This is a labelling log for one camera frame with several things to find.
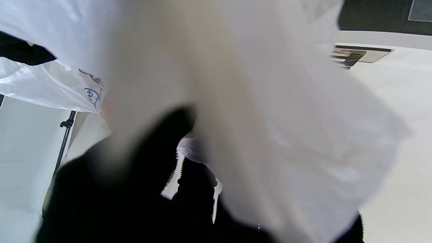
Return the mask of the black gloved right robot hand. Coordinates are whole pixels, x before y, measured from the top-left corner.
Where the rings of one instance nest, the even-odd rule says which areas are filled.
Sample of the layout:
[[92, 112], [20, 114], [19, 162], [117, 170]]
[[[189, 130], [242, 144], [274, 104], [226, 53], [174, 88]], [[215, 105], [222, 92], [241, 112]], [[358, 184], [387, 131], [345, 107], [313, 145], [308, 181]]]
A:
[[42, 46], [29, 43], [0, 32], [0, 56], [9, 60], [35, 66], [54, 61], [57, 58]]

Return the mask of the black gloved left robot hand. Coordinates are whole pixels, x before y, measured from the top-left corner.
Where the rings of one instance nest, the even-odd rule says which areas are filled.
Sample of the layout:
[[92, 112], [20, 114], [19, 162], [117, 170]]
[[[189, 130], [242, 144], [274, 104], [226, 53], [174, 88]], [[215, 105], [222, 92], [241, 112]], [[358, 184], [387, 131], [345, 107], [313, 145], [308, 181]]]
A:
[[60, 168], [36, 243], [274, 243], [258, 226], [239, 223], [214, 201], [217, 181], [185, 158], [172, 199], [161, 193], [177, 165], [176, 148], [193, 127], [189, 107], [161, 118], [133, 146], [131, 167], [103, 180], [99, 150], [109, 138]]

